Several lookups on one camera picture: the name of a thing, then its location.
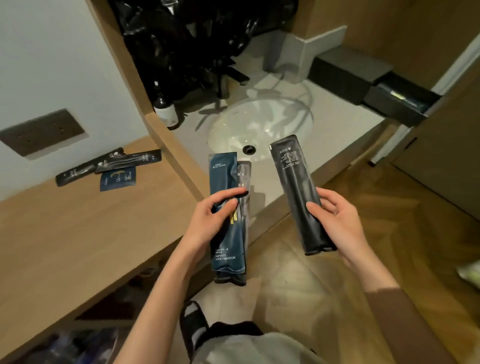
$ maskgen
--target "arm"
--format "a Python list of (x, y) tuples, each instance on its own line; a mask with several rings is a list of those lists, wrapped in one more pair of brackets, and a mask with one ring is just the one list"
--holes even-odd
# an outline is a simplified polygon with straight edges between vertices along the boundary
[(192, 271), (205, 254), (209, 241), (237, 208), (237, 199), (228, 201), (215, 214), (212, 207), (245, 192), (244, 188), (232, 188), (198, 203), (185, 235), (158, 277), (114, 364), (167, 362)]
[(359, 278), (380, 330), (398, 364), (456, 361), (368, 245), (356, 208), (334, 191), (317, 188), (322, 207), (307, 208), (325, 227), (344, 263)]

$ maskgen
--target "brown sleeve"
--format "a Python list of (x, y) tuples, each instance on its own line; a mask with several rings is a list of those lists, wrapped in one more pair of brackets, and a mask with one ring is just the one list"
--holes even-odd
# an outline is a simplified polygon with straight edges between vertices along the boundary
[(456, 363), (405, 292), (389, 289), (366, 296), (397, 364)]

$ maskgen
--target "sink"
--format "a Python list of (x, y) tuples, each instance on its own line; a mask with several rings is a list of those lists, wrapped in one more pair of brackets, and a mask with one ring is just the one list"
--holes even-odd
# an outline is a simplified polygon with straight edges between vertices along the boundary
[(300, 144), (312, 130), (313, 117), (303, 102), (287, 97), (249, 98), (229, 106), (211, 123), (208, 145), (215, 153), (237, 152), (239, 160), (271, 158), (268, 146), (295, 134)]

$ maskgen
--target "faucet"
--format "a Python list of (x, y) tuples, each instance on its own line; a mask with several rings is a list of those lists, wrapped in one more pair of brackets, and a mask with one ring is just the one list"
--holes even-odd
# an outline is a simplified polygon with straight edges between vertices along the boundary
[(230, 97), (227, 77), (233, 78), (241, 86), (245, 86), (250, 81), (249, 77), (237, 71), (235, 68), (230, 67), (230, 65), (217, 69), (214, 87), (216, 89), (216, 96), (222, 100)]

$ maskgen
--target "black toiletry sachet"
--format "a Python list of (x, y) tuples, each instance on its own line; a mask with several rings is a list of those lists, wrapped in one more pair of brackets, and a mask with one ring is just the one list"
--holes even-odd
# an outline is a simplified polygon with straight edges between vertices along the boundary
[[(243, 235), (243, 254), (246, 258), (248, 250), (248, 224), (250, 220), (250, 178), (252, 175), (252, 163), (248, 160), (237, 162), (238, 187), (245, 187), (247, 193), (240, 196), (241, 224)], [(215, 283), (233, 283), (243, 287), (247, 284), (245, 274), (231, 274), (216, 272)]]
[(88, 176), (89, 174), (95, 172), (96, 165), (103, 161), (106, 158), (113, 158), (118, 155), (123, 155), (123, 148), (117, 148), (112, 150), (110, 153), (106, 153), (102, 156), (89, 160), (71, 170), (66, 170), (60, 174), (55, 176), (55, 182), (57, 183), (58, 187), (65, 186), (70, 182), (76, 181), (82, 177)]
[(305, 255), (336, 250), (322, 224), (307, 210), (308, 201), (318, 205), (321, 205), (321, 202), (297, 136), (290, 135), (273, 142), (270, 152), (297, 224)]
[(162, 151), (160, 149), (149, 150), (148, 152), (117, 155), (105, 158), (96, 165), (95, 174), (107, 170), (118, 170), (143, 164), (150, 164), (162, 160)]
[[(236, 152), (210, 154), (208, 159), (210, 194), (238, 186)], [(212, 212), (218, 212), (228, 200), (215, 204)], [(212, 270), (233, 274), (245, 273), (240, 204), (211, 240), (210, 258)]]
[(100, 178), (100, 192), (135, 186), (136, 178), (135, 167), (103, 172), (102, 177)]

